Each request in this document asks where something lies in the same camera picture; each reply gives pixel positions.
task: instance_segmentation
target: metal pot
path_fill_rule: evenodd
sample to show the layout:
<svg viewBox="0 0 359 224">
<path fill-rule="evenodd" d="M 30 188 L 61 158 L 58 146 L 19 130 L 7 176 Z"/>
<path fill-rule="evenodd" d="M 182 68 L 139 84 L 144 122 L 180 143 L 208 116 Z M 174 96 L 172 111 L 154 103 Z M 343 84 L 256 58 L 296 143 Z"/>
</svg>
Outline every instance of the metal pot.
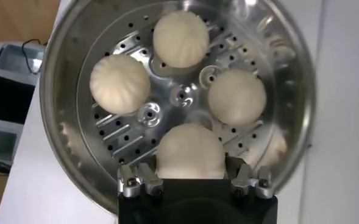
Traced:
<svg viewBox="0 0 359 224">
<path fill-rule="evenodd" d="M 210 52 L 194 68 L 169 68 L 154 56 L 154 24 L 175 10 L 194 12 L 210 31 Z M 91 97 L 91 70 L 109 54 L 133 56 L 151 76 L 152 93 L 134 114 L 109 114 Z M 220 123 L 205 101 L 214 78 L 229 68 L 253 72 L 266 87 L 266 109 L 246 127 Z M 74 1 L 48 44 L 40 82 L 43 122 L 59 163 L 87 197 L 114 214 L 119 165 L 151 157 L 166 131 L 184 122 L 210 128 L 228 155 L 255 169 L 271 165 L 280 189 L 308 147 L 315 110 L 307 48 L 271 0 Z"/>
</svg>

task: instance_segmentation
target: screw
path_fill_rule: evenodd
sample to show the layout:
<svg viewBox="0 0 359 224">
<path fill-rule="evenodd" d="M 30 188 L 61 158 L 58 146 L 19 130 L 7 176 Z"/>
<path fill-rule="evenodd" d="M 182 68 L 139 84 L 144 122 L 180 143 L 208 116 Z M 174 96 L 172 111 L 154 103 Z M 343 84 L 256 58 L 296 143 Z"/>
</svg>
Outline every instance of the screw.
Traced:
<svg viewBox="0 0 359 224">
<path fill-rule="evenodd" d="M 264 187 L 264 188 L 268 188 L 270 187 L 269 181 L 266 179 L 260 179 L 259 180 L 259 186 L 260 187 Z"/>
<path fill-rule="evenodd" d="M 128 187 L 133 187 L 133 186 L 136 186 L 137 184 L 137 181 L 135 178 L 129 178 L 127 181 L 126 181 L 126 185 Z"/>
<path fill-rule="evenodd" d="M 162 196 L 162 194 L 163 194 L 163 191 L 161 189 L 155 188 L 152 190 L 152 196 L 154 196 L 154 197 L 160 197 L 160 196 Z"/>
<path fill-rule="evenodd" d="M 243 191 L 240 190 L 240 189 L 235 189 L 235 190 L 233 191 L 233 196 L 234 196 L 235 198 L 242 198 L 242 197 L 244 197 Z"/>
</svg>

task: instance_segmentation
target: wooden floor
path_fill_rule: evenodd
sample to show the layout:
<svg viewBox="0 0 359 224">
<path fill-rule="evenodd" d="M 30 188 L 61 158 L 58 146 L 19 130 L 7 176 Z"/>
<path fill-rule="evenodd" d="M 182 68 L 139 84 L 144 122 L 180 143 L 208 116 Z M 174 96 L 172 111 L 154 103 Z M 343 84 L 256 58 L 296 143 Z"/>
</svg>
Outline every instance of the wooden floor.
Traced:
<svg viewBox="0 0 359 224">
<path fill-rule="evenodd" d="M 0 41 L 48 41 L 60 0 L 0 0 Z"/>
</svg>

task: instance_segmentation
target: steamed bun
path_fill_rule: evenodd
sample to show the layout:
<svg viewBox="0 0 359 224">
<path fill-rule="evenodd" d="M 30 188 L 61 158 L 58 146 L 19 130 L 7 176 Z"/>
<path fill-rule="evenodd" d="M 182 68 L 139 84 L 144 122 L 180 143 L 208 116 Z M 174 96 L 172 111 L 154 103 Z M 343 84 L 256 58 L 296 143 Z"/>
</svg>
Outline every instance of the steamed bun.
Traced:
<svg viewBox="0 0 359 224">
<path fill-rule="evenodd" d="M 172 12 L 163 16 L 155 26 L 154 49 L 171 67 L 188 68 L 198 64 L 208 47 L 208 29 L 192 12 Z"/>
<path fill-rule="evenodd" d="M 231 126 L 250 124 L 266 106 L 266 91 L 260 79 L 239 69 L 223 72 L 208 94 L 209 107 L 221 122 Z"/>
<path fill-rule="evenodd" d="M 90 77 L 90 90 L 95 101 L 113 114 L 137 110 L 149 95 L 149 76 L 136 59 L 117 54 L 102 58 Z"/>
<path fill-rule="evenodd" d="M 171 129 L 157 150 L 157 175 L 171 179 L 222 179 L 225 154 L 218 137 L 199 124 Z"/>
</svg>

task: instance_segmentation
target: black cable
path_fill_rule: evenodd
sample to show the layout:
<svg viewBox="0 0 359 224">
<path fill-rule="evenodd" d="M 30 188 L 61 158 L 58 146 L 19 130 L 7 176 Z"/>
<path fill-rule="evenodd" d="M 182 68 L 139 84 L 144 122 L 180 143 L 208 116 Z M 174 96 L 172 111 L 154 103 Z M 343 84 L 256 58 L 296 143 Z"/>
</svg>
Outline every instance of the black cable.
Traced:
<svg viewBox="0 0 359 224">
<path fill-rule="evenodd" d="M 26 66 L 27 66 L 27 68 L 29 69 L 30 73 L 37 75 L 38 72 L 33 72 L 32 68 L 30 67 L 30 65 L 29 65 L 29 60 L 28 60 L 27 55 L 26 55 L 26 52 L 25 52 L 25 45 L 28 44 L 28 43 L 30 43 L 30 42 L 32 42 L 32 41 L 37 41 L 38 44 L 41 45 L 41 41 L 40 41 L 39 39 L 30 39 L 30 40 L 28 40 L 28 41 L 25 41 L 25 42 L 22 44 L 22 53 L 23 53 L 23 55 L 25 56 Z"/>
</svg>

